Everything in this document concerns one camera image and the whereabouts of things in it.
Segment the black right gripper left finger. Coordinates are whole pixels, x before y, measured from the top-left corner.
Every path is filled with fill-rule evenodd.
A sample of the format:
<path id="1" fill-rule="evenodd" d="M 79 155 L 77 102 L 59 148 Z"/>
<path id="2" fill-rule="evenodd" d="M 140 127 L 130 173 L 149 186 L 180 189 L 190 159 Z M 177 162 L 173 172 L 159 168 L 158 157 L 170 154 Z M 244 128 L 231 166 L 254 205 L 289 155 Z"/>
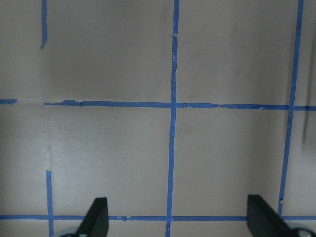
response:
<path id="1" fill-rule="evenodd" d="M 106 237 L 109 230 L 108 203 L 106 197 L 96 198 L 79 228 L 76 237 Z"/>

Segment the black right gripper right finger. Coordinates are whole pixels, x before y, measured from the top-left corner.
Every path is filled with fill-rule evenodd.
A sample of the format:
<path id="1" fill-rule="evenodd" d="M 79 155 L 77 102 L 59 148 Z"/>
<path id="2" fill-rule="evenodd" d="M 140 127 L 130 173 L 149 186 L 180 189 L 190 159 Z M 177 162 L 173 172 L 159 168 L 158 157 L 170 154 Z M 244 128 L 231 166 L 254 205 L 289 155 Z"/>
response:
<path id="1" fill-rule="evenodd" d="M 247 227 L 253 237 L 291 236 L 291 228 L 260 195 L 247 197 Z"/>

